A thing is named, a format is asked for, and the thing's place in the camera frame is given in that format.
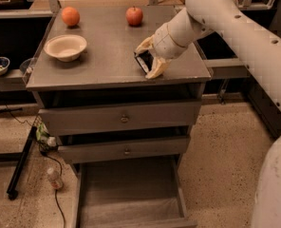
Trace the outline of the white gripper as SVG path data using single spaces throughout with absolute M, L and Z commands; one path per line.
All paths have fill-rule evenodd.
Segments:
M 154 48 L 158 57 L 153 59 L 151 70 L 146 74 L 146 79 L 159 77 L 170 65 L 173 59 L 179 57 L 187 47 L 179 46 L 168 31 L 168 24 L 164 23 L 156 30 L 153 36 L 145 38 L 135 49 L 135 53 L 140 55 L 146 50 Z

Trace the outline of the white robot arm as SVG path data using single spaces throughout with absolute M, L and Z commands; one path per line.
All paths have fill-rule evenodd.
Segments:
M 159 77 L 191 43 L 216 32 L 281 112 L 281 38 L 243 14 L 237 0 L 185 0 L 185 8 L 135 49 L 153 55 L 146 77 Z M 281 136 L 263 162 L 251 228 L 281 228 Z

